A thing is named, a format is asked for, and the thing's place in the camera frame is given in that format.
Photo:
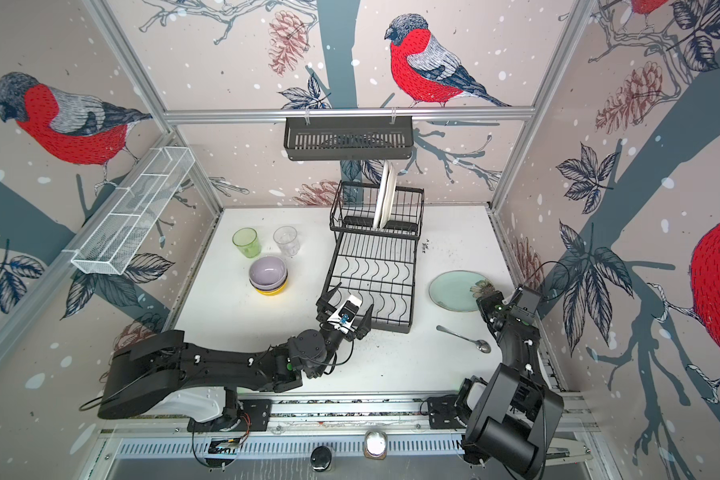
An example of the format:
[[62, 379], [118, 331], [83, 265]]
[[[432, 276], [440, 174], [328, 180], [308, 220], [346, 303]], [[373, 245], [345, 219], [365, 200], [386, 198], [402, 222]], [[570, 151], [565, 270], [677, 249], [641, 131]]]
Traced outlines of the lilac ceramic bowl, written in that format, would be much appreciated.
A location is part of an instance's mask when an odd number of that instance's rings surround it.
[[277, 256], [264, 256], [254, 261], [248, 270], [250, 283], [259, 290], [279, 288], [287, 279], [286, 263]]

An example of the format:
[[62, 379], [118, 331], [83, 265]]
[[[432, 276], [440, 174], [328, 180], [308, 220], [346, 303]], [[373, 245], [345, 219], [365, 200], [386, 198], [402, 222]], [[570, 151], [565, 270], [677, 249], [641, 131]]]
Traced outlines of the green floral plate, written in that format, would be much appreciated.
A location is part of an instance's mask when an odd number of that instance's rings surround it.
[[428, 293], [437, 306], [466, 313], [477, 311], [477, 299], [493, 289], [493, 284], [480, 273], [453, 270], [438, 275], [430, 283]]

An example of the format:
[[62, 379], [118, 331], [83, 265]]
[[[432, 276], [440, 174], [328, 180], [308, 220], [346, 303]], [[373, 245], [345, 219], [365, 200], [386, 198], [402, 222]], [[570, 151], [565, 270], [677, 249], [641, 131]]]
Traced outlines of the cream plate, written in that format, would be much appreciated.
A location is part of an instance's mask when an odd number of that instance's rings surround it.
[[388, 166], [388, 179], [379, 224], [379, 227], [382, 229], [386, 227], [391, 218], [397, 187], [397, 172], [391, 163], [388, 163]]

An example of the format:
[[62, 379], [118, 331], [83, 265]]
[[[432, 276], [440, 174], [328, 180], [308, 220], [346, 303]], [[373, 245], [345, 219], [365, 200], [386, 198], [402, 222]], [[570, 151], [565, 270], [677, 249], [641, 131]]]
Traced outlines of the clear glass cup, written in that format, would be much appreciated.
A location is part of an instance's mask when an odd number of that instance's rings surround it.
[[273, 240], [283, 255], [294, 257], [300, 250], [298, 231], [293, 226], [282, 226], [273, 233]]

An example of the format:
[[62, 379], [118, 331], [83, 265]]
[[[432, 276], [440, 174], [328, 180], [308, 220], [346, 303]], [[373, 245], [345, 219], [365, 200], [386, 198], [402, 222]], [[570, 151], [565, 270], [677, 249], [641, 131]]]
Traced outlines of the yellow bowl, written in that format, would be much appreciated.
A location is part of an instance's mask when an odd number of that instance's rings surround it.
[[259, 293], [259, 294], [261, 294], [261, 295], [265, 295], [265, 296], [275, 296], [275, 295], [278, 295], [278, 294], [282, 293], [282, 292], [286, 289], [286, 287], [287, 287], [287, 283], [286, 283], [286, 282], [284, 282], [284, 283], [282, 283], [281, 285], [277, 286], [276, 288], [273, 288], [273, 289], [270, 289], [270, 290], [260, 289], [260, 288], [257, 287], [257, 286], [253, 286], [254, 290], [255, 290], [257, 293]]

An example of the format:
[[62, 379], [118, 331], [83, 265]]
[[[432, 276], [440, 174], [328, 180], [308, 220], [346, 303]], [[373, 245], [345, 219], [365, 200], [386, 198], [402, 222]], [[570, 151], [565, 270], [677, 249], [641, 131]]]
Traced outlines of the green glass cup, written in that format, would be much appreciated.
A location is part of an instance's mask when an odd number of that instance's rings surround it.
[[256, 258], [261, 253], [259, 235], [254, 228], [245, 227], [237, 230], [232, 237], [232, 242], [246, 258]]

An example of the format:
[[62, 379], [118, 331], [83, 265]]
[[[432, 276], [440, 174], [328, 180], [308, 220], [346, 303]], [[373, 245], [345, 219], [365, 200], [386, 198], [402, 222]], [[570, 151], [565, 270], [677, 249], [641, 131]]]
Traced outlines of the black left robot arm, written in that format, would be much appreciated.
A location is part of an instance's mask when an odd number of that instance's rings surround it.
[[374, 306], [362, 310], [354, 295], [330, 304], [336, 287], [316, 302], [319, 328], [307, 329], [261, 352], [213, 350], [170, 330], [114, 353], [97, 416], [127, 419], [147, 413], [185, 389], [223, 388], [233, 398], [239, 388], [282, 393], [319, 378], [341, 364], [338, 349], [363, 339], [372, 330]]

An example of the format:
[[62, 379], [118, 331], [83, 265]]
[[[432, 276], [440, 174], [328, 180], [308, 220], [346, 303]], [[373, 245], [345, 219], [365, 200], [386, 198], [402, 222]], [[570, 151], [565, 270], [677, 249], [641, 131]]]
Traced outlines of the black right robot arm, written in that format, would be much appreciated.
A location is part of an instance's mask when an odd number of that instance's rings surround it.
[[495, 459], [523, 479], [540, 479], [564, 409], [544, 380], [539, 329], [533, 325], [541, 294], [519, 286], [509, 299], [499, 291], [477, 300], [502, 359], [470, 409], [462, 437], [464, 460]]

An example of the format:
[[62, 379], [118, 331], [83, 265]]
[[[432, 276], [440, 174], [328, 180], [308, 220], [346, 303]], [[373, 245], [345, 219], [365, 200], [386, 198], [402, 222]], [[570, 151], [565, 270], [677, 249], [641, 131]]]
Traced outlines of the strawberry pattern plate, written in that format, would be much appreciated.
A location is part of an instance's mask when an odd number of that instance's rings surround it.
[[373, 217], [372, 227], [378, 229], [380, 227], [381, 215], [384, 208], [384, 197], [386, 195], [386, 188], [390, 173], [390, 167], [388, 161], [383, 161], [383, 171], [378, 184], [378, 193], [376, 198], [375, 213]]

